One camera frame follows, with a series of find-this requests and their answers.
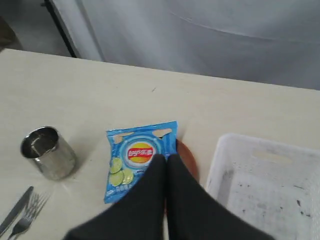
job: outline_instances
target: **floor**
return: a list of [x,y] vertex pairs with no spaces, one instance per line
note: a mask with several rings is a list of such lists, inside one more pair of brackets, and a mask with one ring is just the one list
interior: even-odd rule
[[0,0],[0,16],[14,30],[22,50],[69,57],[49,12],[41,6],[43,2]]

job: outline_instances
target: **knife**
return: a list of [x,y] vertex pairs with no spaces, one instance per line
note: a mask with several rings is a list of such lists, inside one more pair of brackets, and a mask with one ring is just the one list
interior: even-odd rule
[[6,232],[6,230],[10,227],[19,213],[24,209],[25,205],[29,202],[30,195],[34,190],[33,186],[30,186],[26,192],[22,195],[19,201],[15,204],[12,210],[9,212],[8,216],[4,219],[4,221],[0,225],[0,237]]

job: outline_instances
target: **white plastic basket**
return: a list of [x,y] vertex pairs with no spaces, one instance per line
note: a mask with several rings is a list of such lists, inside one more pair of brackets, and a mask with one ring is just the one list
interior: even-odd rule
[[320,151],[226,134],[206,190],[278,240],[320,240]]

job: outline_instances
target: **table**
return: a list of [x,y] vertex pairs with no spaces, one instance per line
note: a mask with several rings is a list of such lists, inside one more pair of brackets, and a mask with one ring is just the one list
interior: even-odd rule
[[[106,130],[177,120],[204,185],[220,136],[239,133],[320,149],[320,92],[6,49],[0,52],[0,219],[29,185],[52,191],[21,240],[58,240],[107,209]],[[23,137],[54,126],[81,166],[43,178],[20,155]]]

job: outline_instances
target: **lay's logo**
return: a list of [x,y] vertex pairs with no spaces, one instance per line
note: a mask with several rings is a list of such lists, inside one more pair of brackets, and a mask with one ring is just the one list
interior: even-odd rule
[[154,155],[154,149],[145,142],[137,142],[128,150],[127,157],[130,161],[138,164],[144,164],[151,160]]

